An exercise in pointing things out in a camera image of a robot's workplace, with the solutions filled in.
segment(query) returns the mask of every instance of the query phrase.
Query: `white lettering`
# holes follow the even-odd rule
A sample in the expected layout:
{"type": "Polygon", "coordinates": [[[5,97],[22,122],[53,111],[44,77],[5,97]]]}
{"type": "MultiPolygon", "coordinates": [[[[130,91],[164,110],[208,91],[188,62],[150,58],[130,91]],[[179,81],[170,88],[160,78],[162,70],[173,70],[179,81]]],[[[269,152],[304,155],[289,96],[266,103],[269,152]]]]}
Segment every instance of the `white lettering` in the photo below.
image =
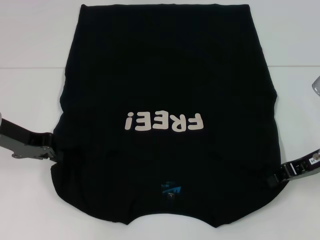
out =
{"type": "Polygon", "coordinates": [[[130,130],[131,128],[131,124],[132,124],[132,116],[134,115],[133,112],[129,112],[128,113],[128,118],[126,119],[125,121],[125,126],[124,126],[124,129],[125,130],[130,130]]]}
{"type": "Polygon", "coordinates": [[[153,124],[153,129],[168,129],[169,128],[169,113],[167,111],[156,111],[155,115],[162,115],[156,116],[154,118],[155,121],[162,122],[162,124],[155,123],[153,124]]]}
{"type": "Polygon", "coordinates": [[[185,115],[181,114],[180,115],[180,119],[177,118],[174,115],[170,115],[171,120],[173,120],[173,124],[172,124],[172,130],[177,132],[177,133],[181,133],[181,132],[185,132],[187,129],[187,123],[186,123],[186,117],[185,115]]]}
{"type": "Polygon", "coordinates": [[[195,118],[189,118],[189,123],[196,123],[196,125],[189,125],[189,130],[200,130],[204,128],[204,122],[202,121],[201,115],[199,113],[195,114],[195,118]]]}
{"type": "Polygon", "coordinates": [[[137,123],[144,123],[144,126],[135,126],[135,130],[137,131],[149,131],[151,130],[151,118],[150,118],[150,112],[148,111],[140,111],[137,113],[139,117],[143,118],[137,118],[137,123]]]}

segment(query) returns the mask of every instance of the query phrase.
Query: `white background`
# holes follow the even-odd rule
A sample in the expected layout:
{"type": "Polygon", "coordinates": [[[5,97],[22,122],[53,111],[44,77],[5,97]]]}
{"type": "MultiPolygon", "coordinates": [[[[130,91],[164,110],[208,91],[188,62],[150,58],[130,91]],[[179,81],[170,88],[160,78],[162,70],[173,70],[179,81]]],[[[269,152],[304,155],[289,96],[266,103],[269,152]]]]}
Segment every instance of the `white background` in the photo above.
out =
{"type": "MultiPolygon", "coordinates": [[[[320,2],[317,0],[0,0],[0,112],[34,132],[62,113],[64,66],[81,4],[249,4],[273,84],[282,162],[320,148],[320,2]]],[[[49,160],[14,159],[0,148],[1,240],[319,239],[320,174],[292,181],[262,209],[219,228],[157,214],[129,225],[99,220],[61,200],[49,160]]]]}

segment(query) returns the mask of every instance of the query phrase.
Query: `metal clamp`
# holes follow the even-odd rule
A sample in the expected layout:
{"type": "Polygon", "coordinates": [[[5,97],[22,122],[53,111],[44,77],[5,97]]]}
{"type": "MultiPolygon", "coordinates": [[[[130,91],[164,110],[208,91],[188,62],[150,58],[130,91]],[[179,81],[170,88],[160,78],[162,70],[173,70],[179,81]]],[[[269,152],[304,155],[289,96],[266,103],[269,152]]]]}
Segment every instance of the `metal clamp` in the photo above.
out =
{"type": "Polygon", "coordinates": [[[301,179],[320,172],[320,149],[294,161],[285,162],[279,171],[267,179],[269,187],[274,188],[281,183],[301,179]]]}
{"type": "Polygon", "coordinates": [[[54,135],[36,133],[2,118],[0,113],[0,147],[13,151],[16,159],[50,159],[56,161],[54,135]]]}

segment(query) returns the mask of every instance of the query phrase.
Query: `blue logo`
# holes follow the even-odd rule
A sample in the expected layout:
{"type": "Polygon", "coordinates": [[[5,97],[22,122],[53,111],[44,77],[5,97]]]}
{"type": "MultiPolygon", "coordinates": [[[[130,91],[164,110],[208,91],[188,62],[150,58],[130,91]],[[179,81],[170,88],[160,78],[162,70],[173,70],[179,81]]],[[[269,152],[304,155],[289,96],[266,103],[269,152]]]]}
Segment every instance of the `blue logo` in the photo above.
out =
{"type": "Polygon", "coordinates": [[[178,186],[174,181],[167,181],[165,184],[161,184],[162,194],[179,194],[181,186],[178,186]]]}

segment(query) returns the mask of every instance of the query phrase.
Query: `black t-shirt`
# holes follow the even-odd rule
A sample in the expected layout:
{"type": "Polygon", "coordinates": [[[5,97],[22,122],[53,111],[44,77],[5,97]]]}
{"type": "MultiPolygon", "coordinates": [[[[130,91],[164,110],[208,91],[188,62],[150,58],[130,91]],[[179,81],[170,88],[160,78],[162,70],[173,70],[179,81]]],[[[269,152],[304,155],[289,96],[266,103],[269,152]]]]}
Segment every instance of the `black t-shirt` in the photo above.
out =
{"type": "Polygon", "coordinates": [[[96,218],[218,227],[263,207],[280,168],[248,5],[82,5],[54,134],[58,195],[96,218]]]}

